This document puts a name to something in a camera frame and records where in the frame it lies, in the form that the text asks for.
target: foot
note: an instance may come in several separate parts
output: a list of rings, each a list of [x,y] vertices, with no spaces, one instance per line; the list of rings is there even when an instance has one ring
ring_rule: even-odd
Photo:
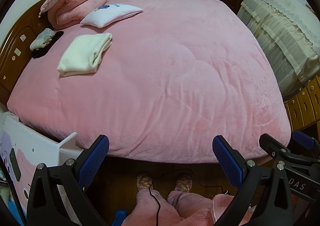
[[[151,190],[153,190],[152,179],[151,179],[150,175],[148,175],[148,173],[143,172],[143,173],[138,174],[137,187],[138,187],[138,191],[140,191],[141,189],[149,189],[149,187]]]
[[[176,187],[174,188],[175,191],[179,192],[187,192],[189,193],[192,187],[192,178],[188,174],[181,174],[179,175]]]

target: wooden headboard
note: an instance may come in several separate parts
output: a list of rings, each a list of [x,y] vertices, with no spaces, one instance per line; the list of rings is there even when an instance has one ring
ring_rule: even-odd
[[[41,0],[30,7],[12,26],[0,48],[0,102],[7,104],[20,74],[31,58],[30,44],[45,29],[52,26],[47,13],[39,18]]]

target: pink blanket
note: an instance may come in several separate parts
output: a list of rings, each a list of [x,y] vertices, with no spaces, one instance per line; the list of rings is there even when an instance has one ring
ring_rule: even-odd
[[[107,0],[58,0],[48,10],[48,20],[53,28],[61,30],[79,24],[90,12]]]
[[[266,155],[259,137],[282,144],[290,124],[276,78],[250,30],[216,0],[108,0],[144,12],[106,28],[75,25],[31,59],[8,108],[30,127],[89,147],[100,134],[109,154],[173,163],[217,162],[223,135],[246,159]],[[110,32],[94,75],[59,77],[73,39]]]

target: white lace cover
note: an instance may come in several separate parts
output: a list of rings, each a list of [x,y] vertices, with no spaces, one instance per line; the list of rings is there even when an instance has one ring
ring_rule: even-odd
[[[320,22],[319,19],[297,0],[263,0],[279,10],[296,24],[313,43],[320,56]]]

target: sticker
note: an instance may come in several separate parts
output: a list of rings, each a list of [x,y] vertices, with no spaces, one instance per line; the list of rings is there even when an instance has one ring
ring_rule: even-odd
[[[17,54],[18,56],[20,56],[21,51],[20,51],[18,48],[16,48],[16,49],[14,50],[14,53]]]
[[[94,11],[98,11],[98,10],[101,10],[101,9],[106,9],[106,8],[109,8],[110,5],[102,5],[100,7],[98,7],[97,9],[95,9]]]
[[[26,37],[24,34],[20,36],[20,39],[21,39],[22,41],[24,41],[26,38],[27,38],[27,37]]]

